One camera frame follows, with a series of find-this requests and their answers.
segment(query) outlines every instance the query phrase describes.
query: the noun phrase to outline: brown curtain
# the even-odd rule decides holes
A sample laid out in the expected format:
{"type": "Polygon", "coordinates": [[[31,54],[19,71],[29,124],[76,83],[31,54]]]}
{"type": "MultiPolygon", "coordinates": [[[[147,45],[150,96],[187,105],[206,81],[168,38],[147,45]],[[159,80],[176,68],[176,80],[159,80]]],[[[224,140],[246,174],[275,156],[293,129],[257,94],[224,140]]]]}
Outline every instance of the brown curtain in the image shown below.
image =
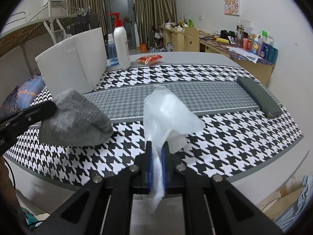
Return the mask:
{"type": "Polygon", "coordinates": [[[98,15],[103,34],[107,34],[104,0],[67,0],[67,6],[71,14],[76,12],[73,8],[85,9],[90,6],[91,10],[98,15]]]}
{"type": "Polygon", "coordinates": [[[148,43],[151,26],[159,28],[168,19],[177,21],[175,0],[135,0],[140,43],[148,43]]]}

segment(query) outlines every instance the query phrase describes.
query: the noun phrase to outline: houndstooth tablecloth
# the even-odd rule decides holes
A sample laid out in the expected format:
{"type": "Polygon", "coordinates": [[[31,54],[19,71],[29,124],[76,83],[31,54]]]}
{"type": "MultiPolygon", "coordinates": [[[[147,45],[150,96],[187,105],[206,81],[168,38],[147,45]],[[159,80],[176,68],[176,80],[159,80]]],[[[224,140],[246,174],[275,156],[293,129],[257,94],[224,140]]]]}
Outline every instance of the houndstooth tablecloth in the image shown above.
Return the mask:
{"type": "MultiPolygon", "coordinates": [[[[236,79],[254,78],[245,69],[215,65],[157,65],[104,73],[94,93],[85,96],[112,118],[114,134],[100,146],[62,147],[38,142],[39,128],[18,137],[7,156],[49,182],[82,186],[99,173],[117,174],[144,152],[142,109],[144,97],[155,84],[175,93],[206,125],[187,136],[177,154],[202,175],[221,174],[235,180],[249,175],[284,154],[303,137],[280,104],[283,115],[268,119],[246,96],[236,79]]],[[[33,104],[52,99],[43,90],[33,104]]]]}

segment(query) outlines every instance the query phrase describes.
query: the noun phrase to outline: orange container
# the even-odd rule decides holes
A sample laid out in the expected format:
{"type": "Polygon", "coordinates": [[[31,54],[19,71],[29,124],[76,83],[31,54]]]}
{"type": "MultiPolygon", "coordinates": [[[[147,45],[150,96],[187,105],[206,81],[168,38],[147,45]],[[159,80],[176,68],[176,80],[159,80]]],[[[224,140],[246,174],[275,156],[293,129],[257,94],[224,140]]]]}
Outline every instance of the orange container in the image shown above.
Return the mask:
{"type": "Polygon", "coordinates": [[[141,44],[141,45],[140,45],[140,51],[141,51],[141,53],[147,52],[147,51],[148,51],[148,50],[147,50],[147,45],[141,44]]]}
{"type": "Polygon", "coordinates": [[[251,50],[252,49],[252,40],[248,40],[248,46],[247,46],[247,50],[251,50]]]}

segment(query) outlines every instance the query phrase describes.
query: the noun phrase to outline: water bottle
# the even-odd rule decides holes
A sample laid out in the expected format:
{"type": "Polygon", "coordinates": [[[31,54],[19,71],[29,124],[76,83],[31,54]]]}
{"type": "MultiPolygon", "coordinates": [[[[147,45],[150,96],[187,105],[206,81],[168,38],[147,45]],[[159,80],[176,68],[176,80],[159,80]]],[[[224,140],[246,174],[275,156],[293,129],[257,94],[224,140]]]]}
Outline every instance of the water bottle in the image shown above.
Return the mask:
{"type": "Polygon", "coordinates": [[[118,66],[118,58],[116,53],[116,47],[113,39],[113,34],[108,34],[108,53],[109,53],[109,59],[110,64],[112,67],[118,66]]]}

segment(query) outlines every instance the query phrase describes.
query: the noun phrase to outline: green item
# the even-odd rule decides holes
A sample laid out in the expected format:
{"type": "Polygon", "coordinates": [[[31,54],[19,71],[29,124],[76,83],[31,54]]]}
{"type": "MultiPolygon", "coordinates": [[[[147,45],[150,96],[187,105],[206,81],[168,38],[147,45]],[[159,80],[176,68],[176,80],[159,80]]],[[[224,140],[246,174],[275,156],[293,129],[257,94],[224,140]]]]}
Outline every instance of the green item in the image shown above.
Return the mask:
{"type": "Polygon", "coordinates": [[[191,19],[188,20],[187,25],[188,25],[189,27],[193,27],[193,22],[192,22],[191,19]]]}
{"type": "Polygon", "coordinates": [[[267,38],[267,32],[262,31],[262,36],[265,37],[265,38],[267,38]]]}
{"type": "Polygon", "coordinates": [[[28,209],[25,209],[25,208],[22,208],[21,209],[23,210],[24,214],[25,214],[25,217],[26,217],[26,221],[27,221],[27,224],[28,224],[28,227],[29,229],[33,229],[35,227],[36,224],[34,225],[31,225],[32,223],[37,223],[38,222],[38,219],[28,211],[28,209]]]}

